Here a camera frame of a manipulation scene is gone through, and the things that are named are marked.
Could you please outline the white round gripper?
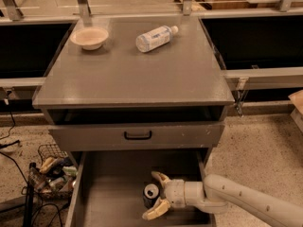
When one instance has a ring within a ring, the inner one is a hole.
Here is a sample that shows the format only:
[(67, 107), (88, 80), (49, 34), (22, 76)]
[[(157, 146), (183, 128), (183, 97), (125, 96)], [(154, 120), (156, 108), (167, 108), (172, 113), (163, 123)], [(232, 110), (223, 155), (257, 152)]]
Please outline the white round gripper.
[(165, 199), (158, 198), (154, 206), (146, 211), (142, 218), (153, 220), (163, 216), (173, 208), (185, 208), (185, 182), (183, 180), (171, 180), (167, 175), (159, 171), (153, 171), (151, 175), (164, 189)]

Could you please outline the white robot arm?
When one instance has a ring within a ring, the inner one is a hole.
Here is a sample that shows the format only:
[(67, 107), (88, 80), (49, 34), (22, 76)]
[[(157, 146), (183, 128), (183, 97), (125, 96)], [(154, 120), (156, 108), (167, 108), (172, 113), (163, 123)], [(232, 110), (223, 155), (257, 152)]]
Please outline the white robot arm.
[(201, 182), (170, 179), (153, 171), (151, 175), (163, 189), (152, 208), (142, 218), (152, 220), (166, 214), (170, 208), (193, 206), (208, 214), (221, 214), (229, 202), (244, 209), (272, 227), (303, 227), (303, 208), (216, 174), (206, 175)]

